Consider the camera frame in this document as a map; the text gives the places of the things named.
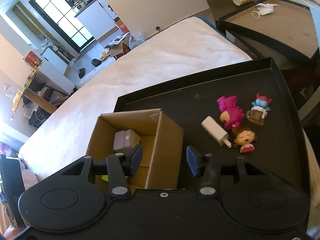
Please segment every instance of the tile floor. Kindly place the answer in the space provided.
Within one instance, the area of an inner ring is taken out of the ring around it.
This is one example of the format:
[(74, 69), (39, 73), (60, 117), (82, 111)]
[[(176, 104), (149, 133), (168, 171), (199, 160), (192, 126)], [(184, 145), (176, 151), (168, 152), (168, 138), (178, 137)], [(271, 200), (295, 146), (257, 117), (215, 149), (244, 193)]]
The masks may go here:
[(78, 61), (75, 62), (67, 78), (71, 80), (71, 82), (73, 82), (75, 85), (78, 85), (80, 82), (80, 78), (78, 77), (78, 70), (80, 68), (85, 68), (86, 74), (94, 70), (94, 66), (91, 64), (91, 61), (94, 58), (100, 59), (100, 53), (104, 51), (104, 47), (121, 34), (122, 31), (118, 30), (115, 33), (111, 34), (103, 42), (97, 43), (91, 50), (89, 50), (85, 55), (83, 55)]

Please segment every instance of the magenta dinosaur toy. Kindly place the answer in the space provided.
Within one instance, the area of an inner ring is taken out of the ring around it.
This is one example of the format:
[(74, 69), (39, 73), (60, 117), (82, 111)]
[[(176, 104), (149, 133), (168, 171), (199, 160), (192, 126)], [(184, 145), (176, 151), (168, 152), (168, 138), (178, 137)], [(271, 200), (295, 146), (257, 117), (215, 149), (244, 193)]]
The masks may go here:
[(221, 112), (220, 121), (225, 123), (224, 128), (231, 129), (232, 127), (240, 127), (244, 113), (242, 113), (242, 109), (236, 106), (237, 97), (220, 97), (217, 103), (219, 104), (219, 110)]

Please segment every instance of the silver bolt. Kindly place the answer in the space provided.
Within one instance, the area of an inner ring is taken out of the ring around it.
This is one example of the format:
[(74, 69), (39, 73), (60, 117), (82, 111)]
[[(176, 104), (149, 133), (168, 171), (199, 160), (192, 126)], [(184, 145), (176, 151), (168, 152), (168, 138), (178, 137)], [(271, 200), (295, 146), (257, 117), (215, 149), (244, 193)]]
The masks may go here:
[(169, 197), (169, 194), (166, 192), (160, 193), (160, 197)]
[(200, 193), (203, 195), (213, 195), (216, 190), (213, 187), (203, 187), (200, 189)]
[(116, 195), (123, 195), (128, 192), (128, 189), (126, 187), (115, 187), (112, 189), (112, 193)]

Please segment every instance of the face mask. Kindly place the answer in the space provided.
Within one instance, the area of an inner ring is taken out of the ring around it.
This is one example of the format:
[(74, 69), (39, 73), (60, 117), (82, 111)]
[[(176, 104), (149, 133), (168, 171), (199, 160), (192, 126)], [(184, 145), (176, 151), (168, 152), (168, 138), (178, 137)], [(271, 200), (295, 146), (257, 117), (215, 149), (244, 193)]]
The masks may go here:
[(253, 17), (255, 17), (256, 19), (260, 19), (260, 15), (265, 15), (265, 14), (269, 14), (269, 13), (273, 13), (273, 8), (276, 6), (280, 6), (277, 4), (272, 4), (272, 3), (259, 3), (256, 5), (256, 9), (254, 9), (251, 14)]

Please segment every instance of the countertop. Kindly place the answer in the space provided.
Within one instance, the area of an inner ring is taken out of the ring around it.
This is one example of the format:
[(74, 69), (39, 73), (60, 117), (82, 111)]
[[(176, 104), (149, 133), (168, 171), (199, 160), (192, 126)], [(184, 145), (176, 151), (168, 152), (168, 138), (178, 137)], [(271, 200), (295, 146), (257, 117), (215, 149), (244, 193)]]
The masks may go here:
[(88, 3), (86, 7), (84, 7), (83, 9), (81, 9), (81, 11), (79, 11), (76, 15), (75, 18), (77, 18), (84, 10), (86, 10), (91, 4), (93, 4), (96, 0), (92, 0), (92, 2)]

